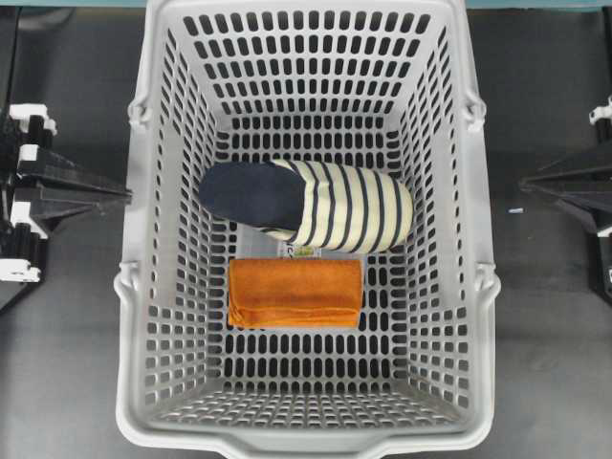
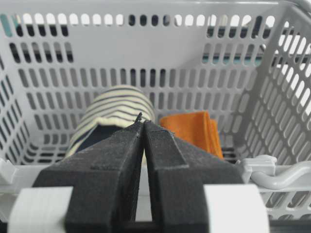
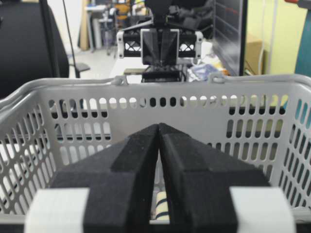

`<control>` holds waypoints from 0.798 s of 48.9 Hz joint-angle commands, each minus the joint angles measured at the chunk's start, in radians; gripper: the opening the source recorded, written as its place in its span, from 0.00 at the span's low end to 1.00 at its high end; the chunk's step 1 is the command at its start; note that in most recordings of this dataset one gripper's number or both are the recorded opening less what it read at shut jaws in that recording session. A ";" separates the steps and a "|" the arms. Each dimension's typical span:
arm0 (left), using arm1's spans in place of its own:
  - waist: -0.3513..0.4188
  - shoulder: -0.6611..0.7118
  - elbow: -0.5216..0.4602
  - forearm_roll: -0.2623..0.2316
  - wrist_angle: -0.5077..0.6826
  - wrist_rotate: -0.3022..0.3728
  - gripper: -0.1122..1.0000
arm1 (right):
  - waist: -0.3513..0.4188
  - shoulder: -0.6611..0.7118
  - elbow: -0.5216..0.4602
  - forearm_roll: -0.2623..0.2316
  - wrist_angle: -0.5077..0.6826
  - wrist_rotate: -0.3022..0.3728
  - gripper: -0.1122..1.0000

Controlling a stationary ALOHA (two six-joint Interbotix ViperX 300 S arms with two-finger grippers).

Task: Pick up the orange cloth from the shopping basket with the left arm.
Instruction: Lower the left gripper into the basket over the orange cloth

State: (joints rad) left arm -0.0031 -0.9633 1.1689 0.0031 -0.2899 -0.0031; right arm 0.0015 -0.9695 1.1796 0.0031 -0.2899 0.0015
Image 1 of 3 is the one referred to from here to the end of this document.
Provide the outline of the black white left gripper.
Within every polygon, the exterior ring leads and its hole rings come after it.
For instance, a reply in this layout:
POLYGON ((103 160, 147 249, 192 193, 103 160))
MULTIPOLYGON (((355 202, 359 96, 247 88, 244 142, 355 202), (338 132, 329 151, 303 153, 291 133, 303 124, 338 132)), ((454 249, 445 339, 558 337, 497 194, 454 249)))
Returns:
POLYGON ((105 214, 132 200, 125 185, 43 148, 53 144, 55 135, 55 121, 44 104, 11 104, 1 110, 3 310, 45 280, 50 232, 43 223, 85 213, 105 214), (68 188, 35 187, 36 181, 68 188))

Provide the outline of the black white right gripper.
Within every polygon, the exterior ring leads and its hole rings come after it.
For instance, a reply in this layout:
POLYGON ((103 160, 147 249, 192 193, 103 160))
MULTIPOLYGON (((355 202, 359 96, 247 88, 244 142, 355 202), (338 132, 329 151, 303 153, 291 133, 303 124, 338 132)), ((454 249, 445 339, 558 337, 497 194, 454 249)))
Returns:
POLYGON ((597 234, 601 290, 611 292, 611 97, 589 114, 598 147, 575 152, 522 178, 519 187, 545 196, 555 206, 580 220, 597 234), (540 184, 592 182, 597 184, 540 184))

